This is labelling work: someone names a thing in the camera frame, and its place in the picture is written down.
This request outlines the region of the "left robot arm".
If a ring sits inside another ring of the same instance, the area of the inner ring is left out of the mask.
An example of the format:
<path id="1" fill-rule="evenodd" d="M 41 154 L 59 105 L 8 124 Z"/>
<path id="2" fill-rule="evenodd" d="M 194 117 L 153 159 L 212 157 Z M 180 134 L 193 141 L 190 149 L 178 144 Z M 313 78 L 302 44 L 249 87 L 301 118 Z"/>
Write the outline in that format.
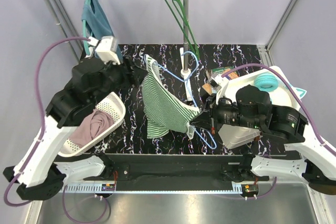
<path id="1" fill-rule="evenodd" d="M 65 141 L 98 103 L 112 92 L 138 87 L 146 74 L 128 56 L 120 65 L 85 58 L 73 67 L 69 82 L 42 110 L 40 131 L 25 157 L 3 171 L 11 185 L 19 184 L 16 192 L 24 203 L 50 199 L 66 184 L 77 180 L 92 176 L 107 180 L 113 175 L 108 158 L 91 156 L 69 165 L 56 164 L 54 160 Z"/>

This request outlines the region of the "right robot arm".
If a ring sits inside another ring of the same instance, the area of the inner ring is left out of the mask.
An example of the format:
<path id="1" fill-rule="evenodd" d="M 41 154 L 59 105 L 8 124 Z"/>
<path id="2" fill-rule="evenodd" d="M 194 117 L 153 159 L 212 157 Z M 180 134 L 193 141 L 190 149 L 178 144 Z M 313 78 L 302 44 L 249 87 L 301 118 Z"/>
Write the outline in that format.
<path id="1" fill-rule="evenodd" d="M 205 109 L 190 124 L 212 127 L 223 141 L 239 137 L 238 129 L 256 130 L 261 137 L 299 152 L 301 159 L 271 159 L 244 155 L 231 180 L 242 182 L 263 176 L 303 180 L 315 191 L 335 195 L 335 150 L 324 142 L 313 124 L 289 106 L 273 105 L 269 93 L 251 85 L 236 92 L 236 101 L 208 97 Z"/>

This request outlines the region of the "green velvet hanger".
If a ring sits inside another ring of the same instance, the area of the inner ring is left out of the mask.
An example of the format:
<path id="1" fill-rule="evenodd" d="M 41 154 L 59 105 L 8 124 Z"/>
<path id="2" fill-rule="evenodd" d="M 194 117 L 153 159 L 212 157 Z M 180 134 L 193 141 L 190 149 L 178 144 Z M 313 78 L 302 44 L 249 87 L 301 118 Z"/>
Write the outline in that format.
<path id="1" fill-rule="evenodd" d="M 183 33 L 183 40 L 187 42 L 190 51 L 199 60 L 198 43 L 195 40 L 194 34 L 191 30 L 190 24 L 187 20 L 187 14 L 181 0 L 164 0 L 171 14 L 173 15 L 176 23 L 178 24 L 181 32 Z"/>

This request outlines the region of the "pink tank top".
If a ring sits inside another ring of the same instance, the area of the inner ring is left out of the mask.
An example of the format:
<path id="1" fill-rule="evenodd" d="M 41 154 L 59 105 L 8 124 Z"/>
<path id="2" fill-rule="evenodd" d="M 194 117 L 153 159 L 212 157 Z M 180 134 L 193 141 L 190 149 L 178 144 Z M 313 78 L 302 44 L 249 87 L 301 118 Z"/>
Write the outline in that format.
<path id="1" fill-rule="evenodd" d="M 113 117 L 102 110 L 94 109 L 84 118 L 69 139 L 80 148 L 91 142 L 114 124 Z"/>

